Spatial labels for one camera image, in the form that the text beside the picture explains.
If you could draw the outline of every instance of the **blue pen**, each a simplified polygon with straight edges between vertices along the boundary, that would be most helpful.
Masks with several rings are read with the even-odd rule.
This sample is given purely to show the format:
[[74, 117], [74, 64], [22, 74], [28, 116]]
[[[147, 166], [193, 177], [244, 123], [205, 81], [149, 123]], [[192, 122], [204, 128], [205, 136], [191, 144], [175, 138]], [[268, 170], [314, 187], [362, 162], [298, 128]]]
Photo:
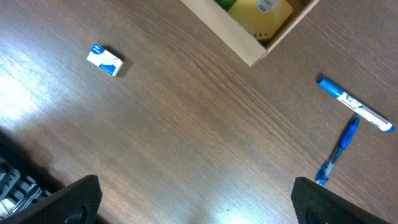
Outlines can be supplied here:
[[345, 91], [336, 86], [327, 78], [322, 78], [318, 85], [326, 90], [330, 95], [335, 97], [337, 100], [342, 102], [344, 105], [349, 107], [351, 110], [355, 111], [357, 114], [361, 115], [370, 123], [378, 127], [381, 131], [385, 131], [388, 133], [394, 131], [394, 126], [390, 122], [388, 122], [388, 120], [382, 118], [373, 110], [370, 110], [368, 107], [347, 94]]
[[359, 124], [359, 117], [356, 117], [353, 123], [348, 127], [347, 131], [344, 133], [344, 136], [341, 139], [337, 147], [337, 150], [335, 151], [331, 159], [325, 161], [321, 166], [321, 168], [319, 169], [317, 176], [315, 177], [315, 182], [317, 184], [323, 187], [326, 184], [326, 182], [328, 182], [329, 175], [332, 172], [333, 168], [335, 167], [338, 158], [340, 158], [341, 154], [348, 147], [349, 143], [354, 137], [356, 129], [358, 128], [358, 124]]

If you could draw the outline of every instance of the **green object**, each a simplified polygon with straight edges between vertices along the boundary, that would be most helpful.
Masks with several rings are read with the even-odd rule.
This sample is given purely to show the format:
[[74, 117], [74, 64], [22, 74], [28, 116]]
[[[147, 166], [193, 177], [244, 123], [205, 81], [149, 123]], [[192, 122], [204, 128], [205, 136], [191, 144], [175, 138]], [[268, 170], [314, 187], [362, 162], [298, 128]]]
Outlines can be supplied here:
[[216, 2], [227, 12], [231, 9], [235, 1], [236, 0], [216, 0]]

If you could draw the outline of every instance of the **eraser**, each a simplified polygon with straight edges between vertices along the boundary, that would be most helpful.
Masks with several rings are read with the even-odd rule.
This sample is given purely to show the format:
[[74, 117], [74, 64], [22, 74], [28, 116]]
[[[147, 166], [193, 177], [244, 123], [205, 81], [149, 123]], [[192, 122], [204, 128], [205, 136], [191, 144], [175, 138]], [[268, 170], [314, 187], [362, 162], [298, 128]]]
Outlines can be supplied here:
[[87, 57], [87, 60], [99, 68], [102, 68], [105, 70], [105, 72], [108, 72], [113, 77], [118, 74], [118, 71], [124, 63], [120, 58], [113, 55], [111, 52], [108, 52], [105, 50], [105, 48], [99, 46], [98, 44], [94, 44], [90, 54]]

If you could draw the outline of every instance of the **pen grip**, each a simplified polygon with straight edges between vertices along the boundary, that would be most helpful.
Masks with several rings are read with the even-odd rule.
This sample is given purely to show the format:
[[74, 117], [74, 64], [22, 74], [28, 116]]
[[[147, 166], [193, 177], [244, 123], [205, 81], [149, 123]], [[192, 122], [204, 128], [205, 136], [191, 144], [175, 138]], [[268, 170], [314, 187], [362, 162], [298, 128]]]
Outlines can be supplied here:
[[348, 147], [357, 128], [358, 126], [356, 125], [349, 126], [347, 132], [344, 134], [343, 138], [340, 141], [340, 147], [342, 147], [343, 149], [346, 149]]

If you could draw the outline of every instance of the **open box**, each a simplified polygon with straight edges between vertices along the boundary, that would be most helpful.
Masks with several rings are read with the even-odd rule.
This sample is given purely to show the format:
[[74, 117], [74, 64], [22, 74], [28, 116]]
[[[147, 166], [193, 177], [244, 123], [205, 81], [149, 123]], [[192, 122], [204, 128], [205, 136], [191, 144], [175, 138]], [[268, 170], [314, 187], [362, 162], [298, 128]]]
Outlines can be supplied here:
[[286, 0], [293, 12], [263, 46], [214, 0], [181, 0], [250, 67], [265, 57], [319, 0]]

